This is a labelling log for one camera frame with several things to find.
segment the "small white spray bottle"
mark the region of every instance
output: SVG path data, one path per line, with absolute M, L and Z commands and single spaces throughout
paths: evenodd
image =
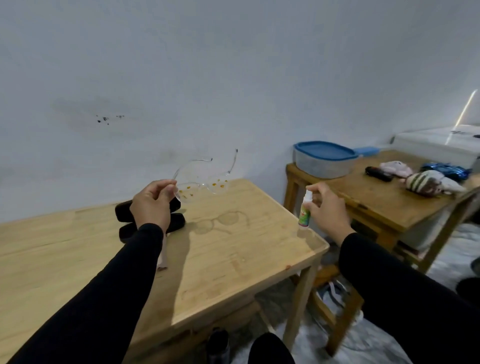
M 300 216 L 299 216 L 299 226 L 300 229 L 308 229 L 308 224 L 310 223 L 310 211 L 307 210 L 303 204 L 306 202 L 313 201 L 313 194 L 311 191 L 305 192 L 305 196 L 303 197 L 303 202 L 300 208 Z

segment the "table leg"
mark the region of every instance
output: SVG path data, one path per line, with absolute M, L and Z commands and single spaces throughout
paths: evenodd
M 376 242 L 386 250 L 392 251 L 397 242 L 397 238 L 397 233 L 382 230 L 378 234 Z M 345 303 L 345 308 L 343 310 L 342 316 L 337 319 L 333 332 L 328 338 L 328 343 L 325 349 L 330 356 L 334 356 L 337 352 L 340 344 L 342 343 L 345 335 L 347 334 L 348 329 L 350 328 L 350 325 L 352 324 L 357 312 L 361 309 L 362 305 L 363 298 L 360 296 L 356 289 L 352 288 L 350 297 Z
M 290 351 L 292 350 L 293 342 L 297 336 L 300 321 L 305 311 L 308 297 L 312 290 L 313 280 L 315 279 L 319 265 L 320 259 L 315 260 L 310 267 L 302 270 L 300 280 L 293 293 L 292 309 L 283 334 L 283 342 Z
M 297 193 L 299 186 L 295 183 L 293 176 L 287 172 L 287 190 L 285 191 L 285 199 L 283 201 L 283 207 L 293 213 L 295 208 L 295 201 L 297 199 Z
M 464 201 L 460 202 L 457 206 L 455 206 L 444 227 L 442 228 L 442 230 L 440 230 L 438 236 L 433 241 L 427 254 L 418 264 L 417 270 L 419 272 L 425 274 L 430 269 L 433 261 L 436 259 L 437 255 L 443 249 L 445 244 L 448 242 L 448 239 L 450 238 L 450 235 L 452 235 L 452 232 L 455 230 L 457 225 L 462 222 L 465 212 L 467 211 L 468 206 L 472 202 L 473 198 L 474 196 L 469 197 Z

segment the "floor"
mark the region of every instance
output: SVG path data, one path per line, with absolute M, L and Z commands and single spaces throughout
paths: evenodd
M 459 280 L 473 276 L 469 265 L 478 256 L 480 256 L 480 226 L 462 224 L 434 262 L 428 276 L 448 288 L 454 289 Z M 293 284 L 289 280 L 285 280 L 257 295 L 257 300 L 280 337 L 285 329 L 293 290 Z M 265 332 L 263 322 L 259 317 L 254 317 L 249 325 L 231 333 L 231 362 L 233 364 L 247 363 L 254 338 L 263 332 Z M 350 329 L 334 358 L 328 356 L 323 349 L 327 337 L 326 329 L 316 323 L 310 311 L 306 312 L 292 351 L 295 361 L 302 364 L 402 364 L 411 362 L 395 339 L 367 320 L 361 321 Z M 205 363 L 204 346 L 197 347 L 176 363 Z

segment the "black remote control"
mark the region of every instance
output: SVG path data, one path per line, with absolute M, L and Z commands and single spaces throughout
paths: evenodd
M 367 176 L 372 176 L 378 178 L 379 180 L 390 182 L 393 179 L 393 176 L 390 173 L 386 173 L 377 167 L 367 167 L 365 168 L 365 174 Z

